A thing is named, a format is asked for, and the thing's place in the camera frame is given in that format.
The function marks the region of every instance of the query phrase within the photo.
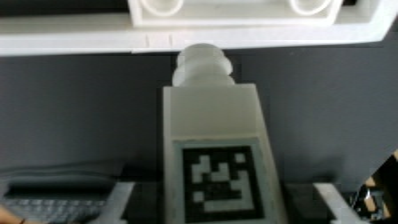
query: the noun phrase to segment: dark floor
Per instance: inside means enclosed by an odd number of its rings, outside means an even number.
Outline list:
[[[335,181],[356,191],[398,149],[398,23],[381,43],[228,56],[237,81],[258,85],[283,181]],[[0,172],[88,158],[155,169],[175,60],[177,54],[0,59]]]

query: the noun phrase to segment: keyboard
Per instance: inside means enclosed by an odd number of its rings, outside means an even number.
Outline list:
[[[86,223],[100,216],[107,201],[6,198],[2,204],[27,220],[45,223]]]

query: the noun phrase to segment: cylindrical joint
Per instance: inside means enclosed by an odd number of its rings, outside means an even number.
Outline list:
[[[196,44],[178,55],[175,86],[233,85],[233,65],[223,50],[210,44]]]

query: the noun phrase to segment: black object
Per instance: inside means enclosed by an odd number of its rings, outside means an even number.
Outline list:
[[[127,0],[2,0],[0,16],[129,12]]]
[[[395,156],[390,157],[388,161],[384,162],[377,174],[376,174],[376,181],[381,185],[384,196],[383,200],[386,202],[388,210],[390,210],[390,220],[393,223],[398,223],[398,161]]]
[[[377,187],[370,188],[370,195],[376,201],[376,206],[377,206],[377,210],[372,214],[372,219],[374,220],[381,220],[384,219],[384,200],[383,200],[383,195],[384,195],[384,191],[383,189],[379,189]]]
[[[125,165],[121,173],[121,181],[157,182],[162,181],[164,174],[161,170],[143,169],[134,165]]]

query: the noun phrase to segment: white plastic housing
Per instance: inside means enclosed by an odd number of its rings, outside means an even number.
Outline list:
[[[397,13],[397,0],[360,0],[342,7],[329,27],[137,28],[134,12],[2,17],[0,56],[180,51],[196,43],[223,49],[367,43],[384,39]]]
[[[312,9],[326,2],[319,13],[303,15],[288,0],[177,0],[175,10],[155,10],[164,0],[129,0],[136,27],[223,27],[256,25],[333,25],[344,0],[290,0],[306,2],[299,9]]]
[[[232,86],[189,86],[164,88],[164,163],[166,163],[166,220],[182,224],[182,204],[177,198],[182,192],[180,145],[242,144],[256,139],[262,151],[264,178],[267,179],[269,202],[265,224],[287,223],[280,178],[265,129],[258,91],[253,84]]]

